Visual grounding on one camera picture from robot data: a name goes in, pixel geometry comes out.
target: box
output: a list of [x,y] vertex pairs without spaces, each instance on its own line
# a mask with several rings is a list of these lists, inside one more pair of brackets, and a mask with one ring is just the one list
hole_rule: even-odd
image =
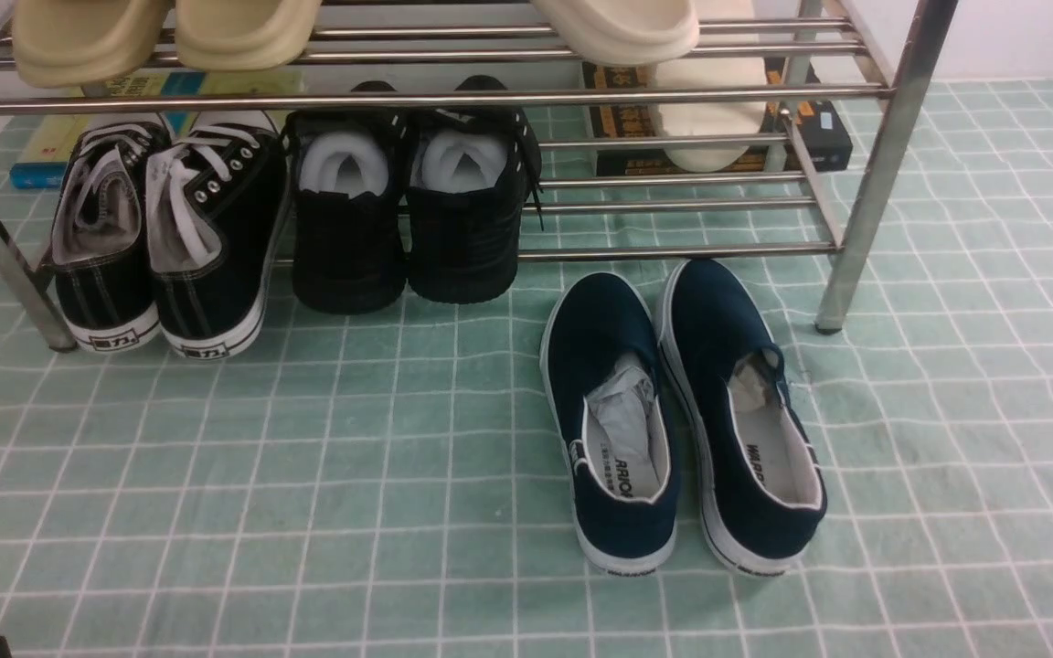
[[[766,80],[781,83],[782,58],[766,59]],[[648,71],[642,67],[605,67],[582,64],[584,87],[636,88],[648,85]],[[807,72],[808,83],[818,83],[814,68]],[[777,103],[766,107],[761,133],[772,133]],[[589,107],[590,133],[596,138],[656,137],[648,105],[602,105]],[[852,138],[830,100],[802,101],[795,116],[802,141],[811,153],[817,171],[845,171],[852,157]],[[768,146],[751,146],[738,161],[723,171],[761,171]],[[791,146],[787,146],[787,168],[798,170]],[[596,154],[596,176],[653,176],[683,174],[684,170],[669,160],[660,148],[603,149]]]

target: yellow book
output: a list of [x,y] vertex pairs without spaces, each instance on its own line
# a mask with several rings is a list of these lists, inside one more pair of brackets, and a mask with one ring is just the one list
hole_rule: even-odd
[[[202,96],[218,94],[272,94],[292,95],[303,91],[303,74],[298,71],[272,71],[255,73],[200,73],[174,72],[134,74],[110,80],[107,91],[112,96]],[[287,113],[272,113],[275,123],[281,125]],[[196,113],[164,113],[173,134],[183,135],[193,125]],[[63,172],[72,158],[72,149],[80,134],[92,120],[92,115],[62,115],[46,117],[22,153],[11,167],[11,182],[20,191],[26,188],[59,187]]]

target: shoe rack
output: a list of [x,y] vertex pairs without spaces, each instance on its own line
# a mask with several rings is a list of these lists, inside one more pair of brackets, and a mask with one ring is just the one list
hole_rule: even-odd
[[[643,248],[526,250],[519,258],[538,261],[611,261],[660,260],[727,257],[790,257],[826,254],[832,261],[832,274],[819,305],[815,326],[822,334],[842,328],[852,296],[872,250],[891,188],[908,149],[912,129],[918,120],[920,104],[928,91],[932,69],[945,44],[957,0],[919,0],[912,17],[910,33],[894,73],[889,71],[876,43],[865,29],[852,5],[843,0],[799,0],[795,17],[776,20],[707,21],[702,34],[748,35],[749,41],[728,45],[699,45],[691,58],[787,58],[782,84],[777,86],[720,86],[711,88],[635,88],[634,91],[584,91],[555,88],[543,92],[489,92],[445,94],[354,94],[297,96],[205,96],[205,97],[100,97],[97,88],[85,88],[82,99],[24,97],[0,99],[0,116],[49,114],[114,114],[164,112],[164,109],[250,109],[250,108],[333,108],[367,107],[464,107],[464,105],[605,105],[695,103],[695,101],[777,100],[780,116],[773,133],[738,136],[691,138],[576,139],[543,142],[543,149],[591,151],[643,147],[709,147],[717,145],[766,145],[770,147],[766,171],[752,174],[681,174],[670,176],[631,176],[619,178],[578,178],[543,180],[543,188],[607,188],[627,186],[681,186],[695,184],[797,183],[801,194],[766,198],[684,199],[655,201],[609,201],[590,204],[544,204],[550,214],[611,214],[661,212],[752,212],[761,208],[808,208],[824,239],[803,242],[760,242],[747,245],[643,246]],[[0,72],[13,71],[9,13],[0,20]],[[835,38],[816,38],[818,34]],[[761,42],[759,35],[791,35],[789,40]],[[171,31],[162,35],[162,48],[173,42]],[[317,26],[311,34],[313,46],[294,63],[296,66],[342,66],[343,64],[425,63],[502,63],[552,62],[579,56],[562,45],[522,46],[523,38],[555,38],[547,24],[505,24],[493,26]],[[468,48],[465,42],[494,41],[496,48]],[[380,43],[392,41],[448,42],[448,49],[383,49]],[[375,49],[359,49],[363,43],[377,43]],[[351,43],[354,49],[337,49]],[[863,82],[851,84],[808,84],[807,68],[811,58],[853,58]],[[155,53],[148,67],[179,67],[171,49]],[[793,109],[802,100],[877,99],[883,120],[876,135],[859,193],[846,225],[837,220],[830,201],[823,196],[818,174],[811,165],[807,145],[794,127]],[[782,171],[786,146],[799,155],[801,171]],[[51,276],[45,263],[49,251],[31,258],[18,251],[0,221],[0,275],[22,304],[31,321],[52,350],[75,350],[63,317],[46,295]]]

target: slipper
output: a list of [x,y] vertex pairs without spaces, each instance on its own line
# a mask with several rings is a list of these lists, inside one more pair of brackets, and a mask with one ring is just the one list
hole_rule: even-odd
[[[752,0],[699,0],[710,20],[753,18]],[[744,35],[708,37],[710,45],[749,41]],[[649,71],[648,85],[654,88],[702,88],[710,86],[760,86],[766,84],[766,62],[761,58],[678,59],[661,62]],[[766,102],[676,103],[653,107],[653,128],[660,137],[752,135],[761,129]],[[664,151],[670,161],[686,171],[711,172],[731,165],[749,146],[682,148]]]
[[18,76],[31,86],[79,86],[141,67],[170,0],[17,0],[11,25]]
[[568,45],[603,66],[677,59],[697,45],[694,0],[531,0]]
[[321,0],[177,0],[177,52],[201,71],[271,69],[309,44]]

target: floor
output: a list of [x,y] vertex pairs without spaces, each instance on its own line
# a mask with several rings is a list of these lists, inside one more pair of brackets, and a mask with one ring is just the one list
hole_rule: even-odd
[[[731,263],[827,476],[790,575],[720,567],[693,476],[655,578],[589,570],[537,354],[596,266],[350,320],[277,276],[266,332],[217,365],[56,356],[0,281],[0,633],[24,657],[1053,655],[1053,80],[938,84],[927,108],[846,332],[811,325],[822,259]],[[862,170],[878,113],[843,109]],[[534,116],[582,133],[577,109]],[[26,250],[56,201],[5,182],[33,125],[0,136]],[[831,179],[845,211],[856,180]],[[815,236],[800,212],[523,222],[526,246]],[[613,267],[652,302],[670,263]]]

